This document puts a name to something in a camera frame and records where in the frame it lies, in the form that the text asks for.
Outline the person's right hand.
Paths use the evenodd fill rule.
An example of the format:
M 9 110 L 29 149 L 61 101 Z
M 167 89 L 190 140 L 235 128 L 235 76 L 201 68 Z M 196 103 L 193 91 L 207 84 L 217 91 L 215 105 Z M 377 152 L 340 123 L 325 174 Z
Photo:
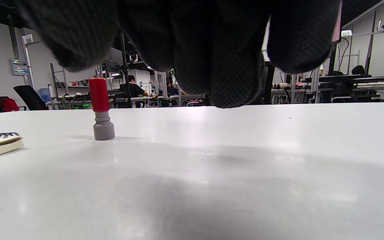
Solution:
M 340 0 L 17 0 L 58 63 L 79 72 L 104 60 L 117 31 L 157 71 L 175 70 L 213 106 L 250 104 L 263 89 L 262 47 L 282 71 L 329 56 Z

